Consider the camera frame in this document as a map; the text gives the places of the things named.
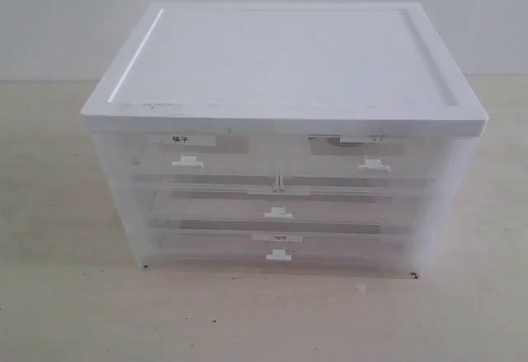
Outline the clear drawer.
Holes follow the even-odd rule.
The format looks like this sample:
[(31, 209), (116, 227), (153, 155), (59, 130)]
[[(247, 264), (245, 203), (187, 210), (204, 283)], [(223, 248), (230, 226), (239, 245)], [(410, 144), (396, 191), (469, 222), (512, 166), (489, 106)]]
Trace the clear drawer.
[(439, 139), (341, 139), (363, 143), (359, 148), (336, 148), (330, 136), (308, 136), (290, 140), (282, 153), (281, 175), (285, 184), (308, 179), (411, 179), (434, 176), (443, 148)]
[(212, 231), (160, 228), (148, 240), (145, 260), (238, 264), (351, 266), (418, 273), (423, 263), (409, 236)]
[(131, 164), (156, 174), (275, 177), (281, 171), (274, 143), (247, 135), (148, 134)]
[(151, 228), (284, 233), (408, 234), (431, 197), (423, 190), (134, 188)]

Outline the key bunch with blue tag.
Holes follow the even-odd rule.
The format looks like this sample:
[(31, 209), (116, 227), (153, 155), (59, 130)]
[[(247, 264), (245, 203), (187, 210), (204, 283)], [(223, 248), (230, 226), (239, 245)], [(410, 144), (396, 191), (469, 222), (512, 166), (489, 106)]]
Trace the key bunch with blue tag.
[(336, 148), (359, 148), (363, 143), (342, 142), (340, 138), (327, 138), (327, 143)]

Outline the white translucent drawer cabinet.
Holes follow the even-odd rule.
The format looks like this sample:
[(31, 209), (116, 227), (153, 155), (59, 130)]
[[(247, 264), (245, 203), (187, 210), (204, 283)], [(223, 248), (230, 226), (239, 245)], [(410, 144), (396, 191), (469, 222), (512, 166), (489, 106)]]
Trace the white translucent drawer cabinet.
[[(342, 270), (417, 279), (483, 135), (488, 115), (422, 6), (379, 3), (174, 3), (151, 6), (82, 107), (137, 264)], [(148, 134), (256, 136), (276, 147), (278, 176), (138, 172)], [(304, 178), (285, 184), (282, 153), (308, 136), (439, 139), (425, 180)], [(415, 273), (351, 266), (238, 264), (155, 258), (134, 188), (423, 190), (431, 197), (409, 236)]]

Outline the clear bottom drawer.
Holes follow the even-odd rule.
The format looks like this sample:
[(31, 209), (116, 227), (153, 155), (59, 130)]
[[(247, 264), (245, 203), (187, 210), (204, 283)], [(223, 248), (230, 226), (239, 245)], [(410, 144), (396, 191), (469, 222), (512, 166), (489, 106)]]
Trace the clear bottom drawer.
[(351, 266), (418, 273), (423, 263), (409, 236), (212, 231), (160, 228), (148, 240), (145, 260), (238, 264)]

